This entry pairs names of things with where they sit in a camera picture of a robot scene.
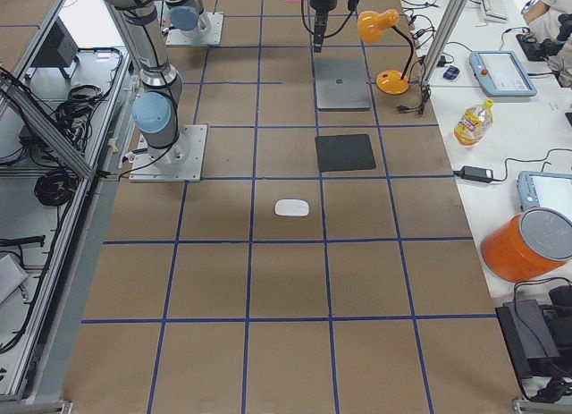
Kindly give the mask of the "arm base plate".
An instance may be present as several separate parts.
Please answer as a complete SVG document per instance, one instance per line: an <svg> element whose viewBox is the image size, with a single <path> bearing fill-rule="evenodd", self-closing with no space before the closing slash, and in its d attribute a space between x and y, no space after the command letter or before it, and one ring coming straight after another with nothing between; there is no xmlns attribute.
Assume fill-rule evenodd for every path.
<svg viewBox="0 0 572 414"><path fill-rule="evenodd" d="M147 151L134 158L134 170L128 173L131 182L199 182L206 148L207 126L184 125L179 138L163 156L163 151L149 148L143 134L140 148Z"/></svg>
<svg viewBox="0 0 572 414"><path fill-rule="evenodd" d="M223 32L223 13L196 14L194 12L176 12L169 15L171 28L168 32L167 46L219 46Z"/></svg>

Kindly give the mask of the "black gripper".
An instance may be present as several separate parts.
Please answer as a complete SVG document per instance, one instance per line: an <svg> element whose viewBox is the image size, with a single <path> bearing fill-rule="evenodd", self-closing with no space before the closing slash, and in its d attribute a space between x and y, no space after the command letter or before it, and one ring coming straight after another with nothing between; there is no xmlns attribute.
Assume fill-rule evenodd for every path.
<svg viewBox="0 0 572 414"><path fill-rule="evenodd" d="M313 50L322 52L323 34L326 32L329 13L337 6L337 0L309 0L310 7L315 11L313 29Z"/></svg>

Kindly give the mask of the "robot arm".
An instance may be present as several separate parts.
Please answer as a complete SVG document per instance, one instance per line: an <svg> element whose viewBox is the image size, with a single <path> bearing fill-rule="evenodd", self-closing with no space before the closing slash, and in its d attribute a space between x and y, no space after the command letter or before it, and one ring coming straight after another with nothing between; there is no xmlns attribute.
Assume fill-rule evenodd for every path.
<svg viewBox="0 0 572 414"><path fill-rule="evenodd" d="M171 25L186 37L207 33L211 28L203 0L167 0Z"/></svg>
<svg viewBox="0 0 572 414"><path fill-rule="evenodd" d="M158 21L156 1L104 0L121 19L121 37L130 56L139 62L139 76L144 93L132 107L133 120L147 142L152 163L179 164L189 154L189 143L183 138L178 122L178 104L182 79L171 64ZM195 31L205 19L202 0L164 0L173 9L187 13L173 25L179 30Z"/></svg>

